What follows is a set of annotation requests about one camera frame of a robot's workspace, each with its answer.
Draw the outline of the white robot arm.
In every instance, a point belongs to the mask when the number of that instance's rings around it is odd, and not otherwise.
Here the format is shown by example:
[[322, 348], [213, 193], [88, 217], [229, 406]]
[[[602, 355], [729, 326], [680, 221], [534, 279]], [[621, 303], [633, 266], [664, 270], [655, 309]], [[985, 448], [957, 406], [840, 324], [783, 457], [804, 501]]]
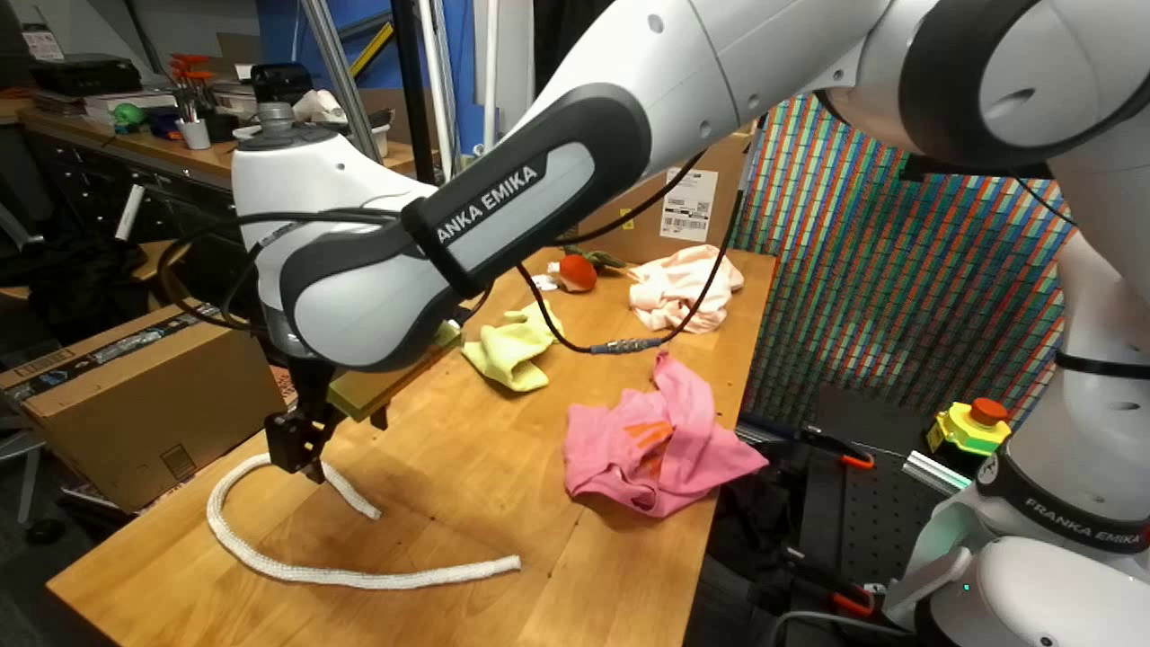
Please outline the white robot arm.
[[444, 182], [329, 127], [239, 140], [271, 344], [395, 369], [610, 199], [780, 102], [958, 173], [1056, 181], [1062, 343], [1030, 417], [884, 592], [928, 647], [1150, 647], [1150, 0], [608, 0], [523, 119]]

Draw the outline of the yellow-topped black gripper body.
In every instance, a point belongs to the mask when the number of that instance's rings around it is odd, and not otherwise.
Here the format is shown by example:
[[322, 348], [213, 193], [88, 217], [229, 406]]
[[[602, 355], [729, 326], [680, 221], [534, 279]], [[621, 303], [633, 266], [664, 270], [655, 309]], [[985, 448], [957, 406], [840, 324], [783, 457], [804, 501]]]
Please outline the yellow-topped black gripper body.
[[374, 417], [395, 391], [391, 369], [344, 369], [326, 359], [292, 359], [286, 377], [293, 403], [264, 417], [264, 448], [279, 471], [301, 471], [322, 483], [322, 445], [344, 417]]

